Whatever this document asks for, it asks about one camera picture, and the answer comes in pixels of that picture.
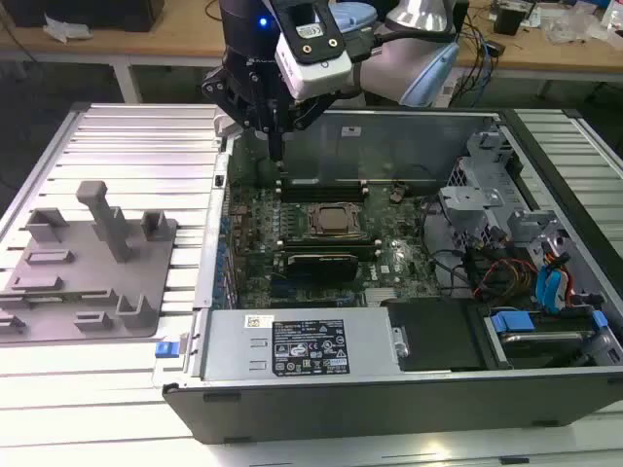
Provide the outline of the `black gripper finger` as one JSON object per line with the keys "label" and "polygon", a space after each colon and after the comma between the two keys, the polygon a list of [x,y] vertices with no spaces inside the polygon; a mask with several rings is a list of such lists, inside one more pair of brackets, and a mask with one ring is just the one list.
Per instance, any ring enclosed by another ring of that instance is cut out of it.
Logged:
{"label": "black gripper finger", "polygon": [[302,101],[290,98],[284,105],[277,107],[277,160],[279,162],[283,161],[284,134],[307,128],[336,100],[336,93],[327,93]]}
{"label": "black gripper finger", "polygon": [[202,91],[243,129],[253,128],[263,133],[268,140],[271,160],[279,161],[275,114],[265,94],[261,75],[253,66],[238,78],[222,66],[205,76]]}

